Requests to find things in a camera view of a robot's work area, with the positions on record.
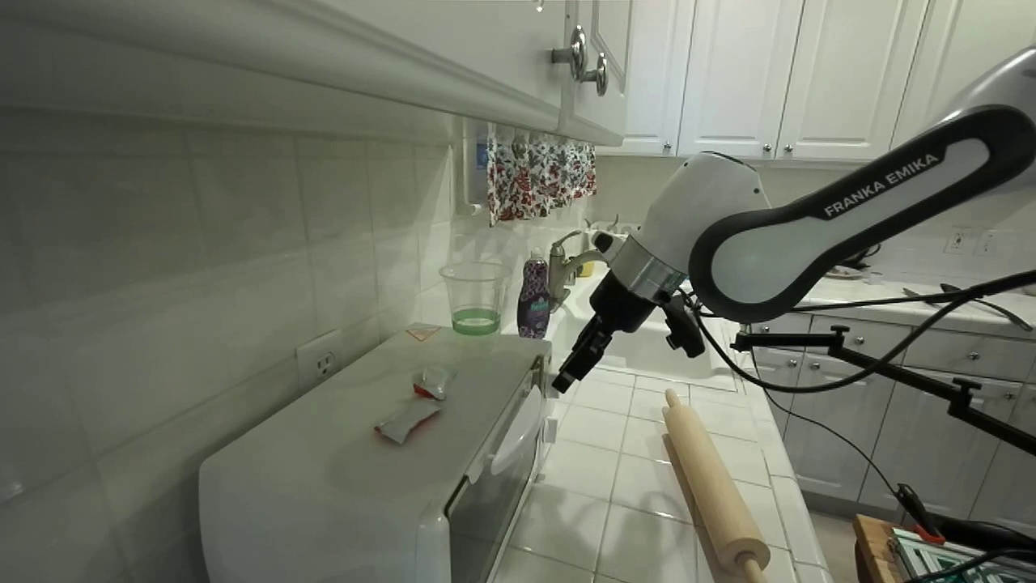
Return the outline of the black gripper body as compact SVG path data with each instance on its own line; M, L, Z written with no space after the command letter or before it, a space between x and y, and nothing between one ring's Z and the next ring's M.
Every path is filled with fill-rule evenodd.
M590 294L592 321L580 330L573 354L566 358L566 372L573 378L587 378L592 366L604 355L613 333L635 333L646 315L649 301L628 290L616 274L604 274L598 287Z

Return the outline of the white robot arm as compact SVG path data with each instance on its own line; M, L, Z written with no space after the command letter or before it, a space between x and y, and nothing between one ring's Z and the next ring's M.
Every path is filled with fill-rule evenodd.
M635 333L681 285L719 317L775 321L842 259L976 194L1028 186L1031 163L1036 49L976 79L926 134L779 208L765 204L747 163L706 150L649 202L643 225L604 248L608 274L553 389L584 383L613 338Z

